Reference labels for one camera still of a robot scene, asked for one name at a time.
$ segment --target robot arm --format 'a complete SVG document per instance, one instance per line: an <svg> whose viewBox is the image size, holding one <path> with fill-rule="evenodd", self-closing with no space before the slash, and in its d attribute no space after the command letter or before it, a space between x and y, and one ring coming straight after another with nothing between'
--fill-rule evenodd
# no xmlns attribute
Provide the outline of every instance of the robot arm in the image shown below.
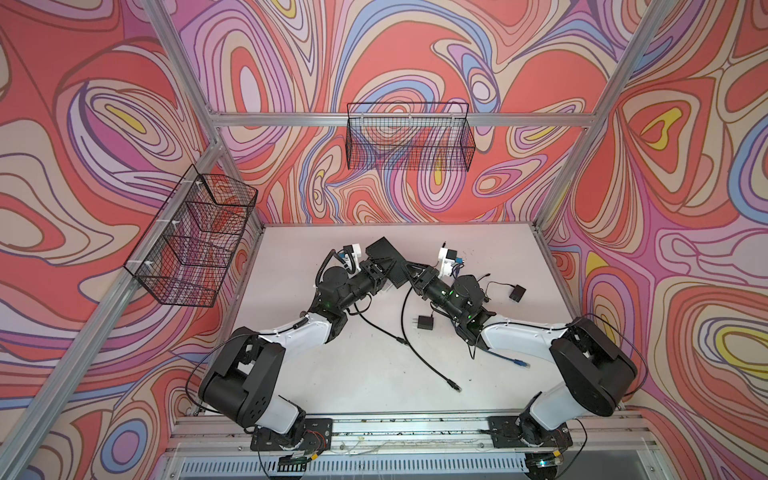
<svg viewBox="0 0 768 480"><path fill-rule="evenodd" d="M624 352L584 317L545 325L493 316L478 347L527 353L558 366L563 381L537 394L519 416L521 438L530 445L540 445L559 425L585 412L611 416L637 376Z"/></svg>
<svg viewBox="0 0 768 480"><path fill-rule="evenodd" d="M297 322L272 332L233 332L200 384L204 402L244 428L268 428L282 435L284 445L295 445L303 434L304 411L273 395L283 359L335 339L346 325L345 310L376 295L387 280L396 288L410 283L451 318L470 346L515 350L557 365L563 381L537 394L518 418L521 439L529 445L540 445L560 424L584 412L610 416L637 376L629 358L585 318L542 325L498 316L483 307L485 294L474 276L459 276L449 286L440 271L405 260L384 237L366 248L368 259L362 262L359 248L343 252L332 251L323 262L312 304ZM325 270L332 257L345 267Z"/></svg>

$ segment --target aluminum frame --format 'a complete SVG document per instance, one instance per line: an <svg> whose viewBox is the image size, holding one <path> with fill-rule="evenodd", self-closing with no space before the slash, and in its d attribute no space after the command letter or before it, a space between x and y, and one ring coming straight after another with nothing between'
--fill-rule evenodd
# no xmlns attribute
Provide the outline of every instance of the aluminum frame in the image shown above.
<svg viewBox="0 0 768 480"><path fill-rule="evenodd" d="M545 219L557 206L557 199L562 192L570 187L570 182L576 170L581 165L589 151L591 143L594 143L602 124L606 121L613 103L626 85L635 65L650 44L653 34L664 19L666 12L674 3L673 0L653 0L642 18L638 28L630 40L626 52L622 56L616 71L606 86L597 107L591 114L470 114L469 123L472 126L568 126L586 127L586 133L582 134L574 144L574 152L566 160L559 175L555 178L552 187L545 198L545 203L539 209L535 219L536 228L541 219ZM203 95L197 77L194 75L190 62L184 52L180 38L165 10L161 0L144 0L144 7L150 22L157 33L163 48L174 71L177 73L182 88L190 98L195 114L208 136L210 144L205 153L197 162L198 170L210 172L215 161L223 159L221 167L232 177L242 178L240 171L229 152L228 148L222 151L223 140L218 130L219 127L250 126L250 125L283 125L283 126L343 126L346 122L345 114L219 114L213 113L210 105ZM169 220L175 212L177 202L183 195L174 195L169 200L165 213L161 216ZM258 219L252 216L252 227L261 236L263 226ZM144 243L156 239L162 231L162 226L152 226L151 234L148 234ZM540 247L541 235L537 235ZM77 388L83 375L91 365L93 358L104 345L109 333L119 320L131 297L137 290L137 282L125 270L113 283L104 299L88 319L83 329L75 337L67 352L58 362L54 371L46 379L40 392L33 398L29 407L16 422L13 430L8 434L5 442L0 447L0 480L16 480L26 469L32 460L45 436L61 414L73 391Z"/></svg>
<svg viewBox="0 0 768 480"><path fill-rule="evenodd" d="M391 114L366 113L366 117ZM216 127L345 127L346 113L212 113ZM594 114L467 114L471 127L590 127Z"/></svg>
<svg viewBox="0 0 768 480"><path fill-rule="evenodd" d="M565 306L568 308L568 313L571 315L571 318L575 319L577 316L579 316L578 306L574 303L573 297L571 296L571 291L568 289L568 285L565 283L565 279L560 274L560 270L558 270L558 264L554 260L552 251L549 250L546 240L544 240L544 235L541 234L541 230L537 229L533 225L531 225L531 233L533 233L533 237L536 239L538 249L541 251L541 255L544 257L544 261L547 263L547 267L549 267L549 272L552 274L554 282L558 285L560 296L563 297Z"/></svg>
<svg viewBox="0 0 768 480"><path fill-rule="evenodd" d="M491 436L479 432L488 428L489 416L519 415L520 412L337 413L310 417L333 419L331 449L323 455L359 455L371 451L380 455L553 451L552 447L495 449ZM610 418L587 415L580 417L580 420L589 434L585 450L655 452L661 449L650 431L650 424L640 412L625 410ZM584 443L584 431L576 420L570 420L567 425L574 442L572 448L578 449ZM221 415L180 419L168 443L167 457L170 461L165 475L174 471L180 457L250 457L253 455L249 449L250 437Z"/></svg>
<svg viewBox="0 0 768 480"><path fill-rule="evenodd" d="M540 227L552 215L554 209L558 207L560 197L571 187L578 168L584 163L594 142L598 139L598 135L600 135L602 126L607 121L611 109L615 106L619 95L621 95L624 87L627 86L630 77L634 73L634 69L643 58L643 54L650 46L656 31L661 26L661 22L664 21L664 18L674 4L675 0L653 0L648 5L648 10L646 10L643 18L640 20L640 24L637 26L634 35L632 35L624 55L621 56L616 70L608 80L598 100L597 107L594 109L595 119L592 127L582 132L582 135L576 140L573 151L565 160L565 165L563 165L558 175L554 178L547 196L544 198L544 202L534 219L534 225L537 227Z"/></svg>

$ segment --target colorful abstract pattern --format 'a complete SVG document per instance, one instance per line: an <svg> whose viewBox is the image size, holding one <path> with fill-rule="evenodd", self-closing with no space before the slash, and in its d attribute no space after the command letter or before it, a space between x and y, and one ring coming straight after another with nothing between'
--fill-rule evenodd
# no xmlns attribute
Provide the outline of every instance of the colorful abstract pattern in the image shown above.
<svg viewBox="0 0 768 480"><path fill-rule="evenodd" d="M678 475L768 478L765 2L676 4L546 235L646 356L628 403Z"/></svg>
<svg viewBox="0 0 768 480"><path fill-rule="evenodd" d="M482 133L469 172L350 171L345 128L230 127L223 136L259 189L265 223L533 220L578 130L478 127L475 138Z"/></svg>
<svg viewBox="0 0 768 480"><path fill-rule="evenodd" d="M38 450L30 479L150 476L176 419L189 414L184 384L218 340L255 239L250 229L243 235L213 308L136 295ZM201 380L198 372L192 390Z"/></svg>
<svg viewBox="0 0 768 480"><path fill-rule="evenodd" d="M0 2L0 441L207 146L138 0ZM216 308L134 298L27 474L145 477Z"/></svg>
<svg viewBox="0 0 768 480"><path fill-rule="evenodd" d="M644 2L186 0L173 20L215 111L469 101L591 111Z"/></svg>

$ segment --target white table surface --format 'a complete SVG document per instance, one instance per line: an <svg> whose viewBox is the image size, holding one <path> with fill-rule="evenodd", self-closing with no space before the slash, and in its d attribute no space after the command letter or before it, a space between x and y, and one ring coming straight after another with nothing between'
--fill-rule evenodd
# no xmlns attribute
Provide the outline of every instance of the white table surface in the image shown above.
<svg viewBox="0 0 768 480"><path fill-rule="evenodd" d="M485 308L512 319L566 323L568 309L527 224L386 225L338 227L268 227L253 266L235 327L265 330L284 325L306 310L314 295L314 278L329 250L360 243L365 248L387 237L407 259L430 265L438 249L457 250L465 261L462 274L514 283L528 291L520 303L510 287L491 285ZM338 264L332 260L329 266ZM402 336L400 309L408 285L374 296L366 318ZM362 309L368 300L359 302ZM408 346L351 316L330 343L283 363L275 393L310 413L441 412L522 409L533 395L561 380L549 362L521 353L503 352L531 364L529 369L478 351L469 358L466 344L450 322L435 315L434 330L413 325L429 315L429 303L411 293L406 307L406 335L437 370L457 382L461 392L427 369Z"/></svg>

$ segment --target metal vent grille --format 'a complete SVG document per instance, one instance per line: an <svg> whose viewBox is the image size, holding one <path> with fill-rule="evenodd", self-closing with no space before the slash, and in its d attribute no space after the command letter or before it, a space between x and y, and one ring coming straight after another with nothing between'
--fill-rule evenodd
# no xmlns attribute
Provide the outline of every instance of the metal vent grille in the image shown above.
<svg viewBox="0 0 768 480"><path fill-rule="evenodd" d="M527 472L523 453L421 454L421 455L328 455L308 464L306 472L278 472L277 459L263 457L270 475L337 476L398 474L480 474ZM185 458L181 478L253 477L260 474L258 458Z"/></svg>

